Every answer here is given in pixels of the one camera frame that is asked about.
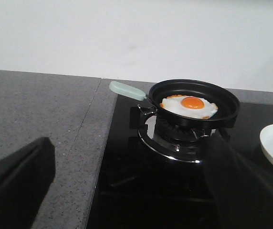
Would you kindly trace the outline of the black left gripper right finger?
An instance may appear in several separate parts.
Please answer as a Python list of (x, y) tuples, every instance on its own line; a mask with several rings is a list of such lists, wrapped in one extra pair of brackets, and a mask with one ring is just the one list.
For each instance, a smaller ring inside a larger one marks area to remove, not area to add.
[(273, 170), (235, 151), (219, 134), (207, 140), (203, 171), (223, 229), (273, 229)]

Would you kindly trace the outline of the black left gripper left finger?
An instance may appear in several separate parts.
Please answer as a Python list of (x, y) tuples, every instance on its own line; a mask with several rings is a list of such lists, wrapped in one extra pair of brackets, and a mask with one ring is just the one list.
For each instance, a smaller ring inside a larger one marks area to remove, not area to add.
[(0, 229), (29, 229), (55, 177), (55, 147), (41, 137), (0, 160)]

